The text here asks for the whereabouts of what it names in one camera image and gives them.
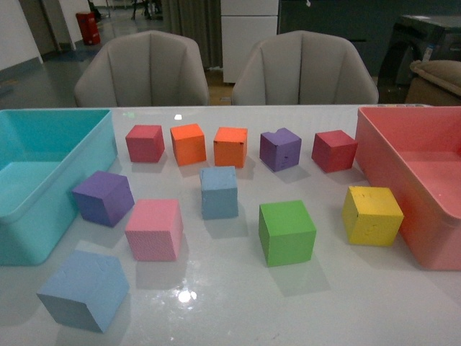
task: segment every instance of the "blue cube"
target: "blue cube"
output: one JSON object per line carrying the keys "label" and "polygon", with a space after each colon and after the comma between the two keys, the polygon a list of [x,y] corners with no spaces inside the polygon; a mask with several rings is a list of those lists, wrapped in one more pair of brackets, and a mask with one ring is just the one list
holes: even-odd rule
{"label": "blue cube", "polygon": [[202,217],[234,218],[238,216],[237,178],[234,166],[200,170],[202,183]]}
{"label": "blue cube", "polygon": [[118,258],[76,250],[37,295],[59,324],[104,333],[129,289]]}

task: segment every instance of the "cushion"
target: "cushion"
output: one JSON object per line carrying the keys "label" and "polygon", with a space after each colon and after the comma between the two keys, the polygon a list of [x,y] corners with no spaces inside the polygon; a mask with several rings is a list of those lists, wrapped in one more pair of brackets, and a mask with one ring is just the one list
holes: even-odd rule
{"label": "cushion", "polygon": [[461,96],[461,61],[414,61],[410,69],[421,78]]}

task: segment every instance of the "orange cube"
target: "orange cube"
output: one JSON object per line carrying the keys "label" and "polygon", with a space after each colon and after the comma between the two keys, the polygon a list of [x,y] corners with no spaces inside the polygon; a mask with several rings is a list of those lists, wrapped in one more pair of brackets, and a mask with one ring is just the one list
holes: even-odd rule
{"label": "orange cube", "polygon": [[178,166],[206,161],[205,135],[198,124],[170,128],[170,134]]}
{"label": "orange cube", "polygon": [[246,128],[218,128],[213,148],[215,166],[243,168],[247,151],[248,130]]}

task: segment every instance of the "chair back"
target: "chair back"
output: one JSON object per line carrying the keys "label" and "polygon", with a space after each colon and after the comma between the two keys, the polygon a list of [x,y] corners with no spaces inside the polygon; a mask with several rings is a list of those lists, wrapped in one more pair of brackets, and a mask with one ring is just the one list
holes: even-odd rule
{"label": "chair back", "polygon": [[208,105],[195,41],[147,31],[109,41],[74,89],[79,107]]}
{"label": "chair back", "polygon": [[354,45],[306,31],[257,43],[233,88],[235,105],[375,104],[377,99]]}

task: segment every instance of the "pink plastic bin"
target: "pink plastic bin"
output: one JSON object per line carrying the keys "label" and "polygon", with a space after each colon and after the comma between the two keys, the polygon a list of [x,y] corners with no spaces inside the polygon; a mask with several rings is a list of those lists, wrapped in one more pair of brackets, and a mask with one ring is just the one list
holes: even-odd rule
{"label": "pink plastic bin", "polygon": [[461,107],[361,107],[357,163],[389,187],[418,262],[461,270]]}

